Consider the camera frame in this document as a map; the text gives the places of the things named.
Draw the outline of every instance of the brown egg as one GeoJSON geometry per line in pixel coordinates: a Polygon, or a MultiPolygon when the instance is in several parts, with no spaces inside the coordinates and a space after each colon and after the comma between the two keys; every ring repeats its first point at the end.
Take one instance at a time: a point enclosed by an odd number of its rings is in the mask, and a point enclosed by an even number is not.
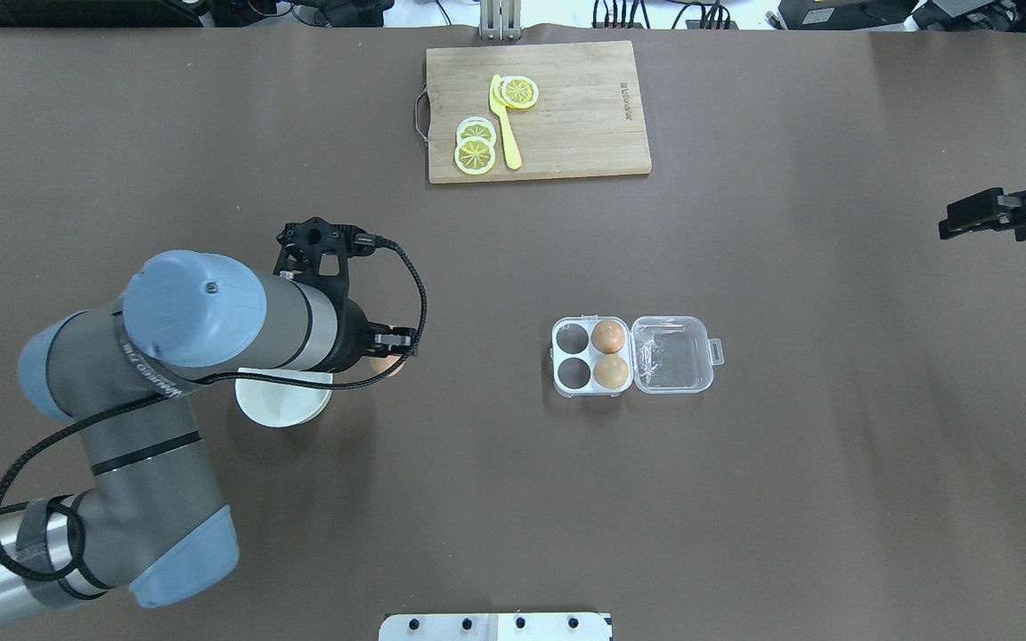
{"type": "Polygon", "coordinates": [[[593,374],[596,376],[596,382],[607,389],[623,387],[624,383],[628,382],[627,361],[616,354],[607,354],[599,362],[596,362],[593,374]]]}
{"type": "Polygon", "coordinates": [[[591,329],[591,345],[604,354],[616,354],[624,348],[624,331],[618,320],[605,318],[591,329]]]}

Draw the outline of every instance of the cutting board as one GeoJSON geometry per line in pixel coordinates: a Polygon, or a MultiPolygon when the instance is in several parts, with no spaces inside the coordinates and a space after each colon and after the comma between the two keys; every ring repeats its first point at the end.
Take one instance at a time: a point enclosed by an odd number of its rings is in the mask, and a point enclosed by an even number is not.
{"type": "Polygon", "coordinates": [[[652,173],[630,41],[427,49],[427,93],[431,183],[652,173]],[[500,130],[489,113],[494,74],[532,78],[541,97],[528,110],[509,110],[521,169],[505,166],[499,145],[494,169],[468,175],[453,164],[457,126],[482,115],[500,130]]]}

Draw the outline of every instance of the empty egg slot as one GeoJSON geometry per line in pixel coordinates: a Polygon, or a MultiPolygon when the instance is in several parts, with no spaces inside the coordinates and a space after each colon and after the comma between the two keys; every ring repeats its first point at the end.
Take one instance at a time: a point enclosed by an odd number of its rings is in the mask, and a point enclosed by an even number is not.
{"type": "Polygon", "coordinates": [[[591,369],[581,358],[567,358],[557,368],[557,379],[570,390],[579,390],[591,380],[591,369]]]}
{"type": "Polygon", "coordinates": [[[581,354],[588,347],[588,331],[581,325],[569,323],[557,330],[557,347],[566,354],[581,354]]]}

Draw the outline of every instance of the yellow knife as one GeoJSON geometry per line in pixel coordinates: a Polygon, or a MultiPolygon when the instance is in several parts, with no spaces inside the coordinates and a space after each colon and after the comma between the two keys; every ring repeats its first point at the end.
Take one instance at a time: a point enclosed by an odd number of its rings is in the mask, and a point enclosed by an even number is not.
{"type": "Polygon", "coordinates": [[[521,169],[521,150],[517,149],[516,138],[513,138],[513,126],[510,126],[509,111],[505,109],[505,103],[497,95],[500,91],[502,77],[494,74],[489,81],[489,111],[494,112],[497,120],[502,122],[502,150],[505,151],[505,166],[510,169],[521,169]]]}

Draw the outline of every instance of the egg carton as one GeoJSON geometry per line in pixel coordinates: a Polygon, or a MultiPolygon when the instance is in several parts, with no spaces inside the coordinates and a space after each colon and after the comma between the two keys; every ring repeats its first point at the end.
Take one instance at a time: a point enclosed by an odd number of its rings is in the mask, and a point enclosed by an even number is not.
{"type": "Polygon", "coordinates": [[[616,397],[632,383],[645,394],[699,394],[712,386],[715,367],[725,361],[723,342],[709,337],[707,326],[693,316],[640,316],[631,329],[617,316],[567,316],[553,325],[549,354],[553,387],[565,398],[616,397]],[[617,388],[596,380],[596,366],[610,356],[594,345],[601,321],[624,329],[624,345],[616,355],[628,373],[617,388]]]}

